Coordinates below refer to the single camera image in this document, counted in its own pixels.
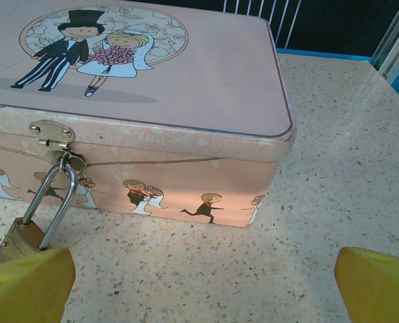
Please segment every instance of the metal latch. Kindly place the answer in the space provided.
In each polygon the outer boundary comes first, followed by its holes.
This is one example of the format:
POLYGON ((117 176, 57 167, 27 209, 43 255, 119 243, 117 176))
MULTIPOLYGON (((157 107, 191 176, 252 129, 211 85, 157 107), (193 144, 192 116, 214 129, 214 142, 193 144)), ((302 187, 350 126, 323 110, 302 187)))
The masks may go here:
POLYGON ((70 149, 75 140, 75 133, 54 121, 41 120, 29 124, 30 132, 38 137, 41 145, 46 145, 50 150, 70 149))
POLYGON ((71 151, 71 144, 75 140, 75 133, 69 127, 57 122, 41 120, 29 124, 30 132, 38 138, 41 145, 49 148, 44 159, 51 165, 57 165, 60 159, 67 153, 67 161, 78 172, 82 171, 87 161, 84 156, 71 151))

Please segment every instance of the terrazzo surface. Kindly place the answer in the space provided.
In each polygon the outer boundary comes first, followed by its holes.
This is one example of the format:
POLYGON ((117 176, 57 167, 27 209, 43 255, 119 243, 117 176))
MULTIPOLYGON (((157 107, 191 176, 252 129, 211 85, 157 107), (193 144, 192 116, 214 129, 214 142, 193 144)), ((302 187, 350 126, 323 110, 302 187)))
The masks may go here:
MULTIPOLYGON (((62 322, 350 322, 338 251, 399 256, 399 96, 366 62, 280 60, 297 140, 256 221, 71 209, 52 239, 77 269, 62 322)), ((0 200, 0 241, 26 208, 0 200)))

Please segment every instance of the box lid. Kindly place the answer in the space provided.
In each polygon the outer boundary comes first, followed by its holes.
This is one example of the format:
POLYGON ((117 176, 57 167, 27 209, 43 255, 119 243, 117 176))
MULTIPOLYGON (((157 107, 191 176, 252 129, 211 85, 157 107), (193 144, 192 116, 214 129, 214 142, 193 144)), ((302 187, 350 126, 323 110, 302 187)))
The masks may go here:
MULTIPOLYGON (((144 149, 167 151, 168 145, 156 147, 120 129, 139 127, 166 141, 168 131, 196 134, 202 140, 195 139, 193 154, 273 162, 289 152, 295 126, 268 22, 100 1, 0 6, 0 117, 14 114, 28 123, 42 119, 40 111, 60 121, 75 115, 75 132, 78 120, 93 127, 90 132, 110 124, 144 149), (228 155, 235 142, 249 145, 249 152, 228 155)), ((23 131, 12 126, 3 131, 23 131)))

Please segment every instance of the brass padlock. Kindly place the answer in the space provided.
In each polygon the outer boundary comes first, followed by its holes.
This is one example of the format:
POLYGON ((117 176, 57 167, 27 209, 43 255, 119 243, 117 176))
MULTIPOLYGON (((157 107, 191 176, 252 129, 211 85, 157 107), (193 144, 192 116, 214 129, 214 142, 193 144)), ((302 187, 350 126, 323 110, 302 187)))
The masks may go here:
POLYGON ((78 189, 78 175, 69 163, 69 157, 68 153, 64 154, 64 156, 60 158, 59 164, 51 168, 42 182, 42 185, 38 189, 38 192, 36 192, 33 201, 30 203, 26 214, 22 218, 19 217, 15 219, 12 223, 5 239, 3 239, 0 245, 0 263, 51 248, 51 236, 56 231, 61 219, 65 216, 66 211, 78 189), (60 172, 64 172, 68 175, 69 189, 65 200, 56 213, 55 218, 44 233, 32 221, 32 217, 52 181, 60 172))

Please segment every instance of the running cartoon man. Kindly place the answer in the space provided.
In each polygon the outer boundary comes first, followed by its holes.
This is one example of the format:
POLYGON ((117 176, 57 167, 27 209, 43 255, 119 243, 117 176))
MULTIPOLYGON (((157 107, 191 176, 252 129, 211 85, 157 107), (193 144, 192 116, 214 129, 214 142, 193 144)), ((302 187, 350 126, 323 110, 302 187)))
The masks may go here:
POLYGON ((201 199, 204 203, 196 210, 196 213, 191 213, 186 209, 181 210, 180 212, 185 212, 193 217, 196 215, 205 215, 210 218, 209 223, 214 223, 214 216, 211 214, 211 210, 224 210, 220 207, 212 207, 214 203, 221 201, 221 195, 216 193, 206 193, 201 196, 201 199))

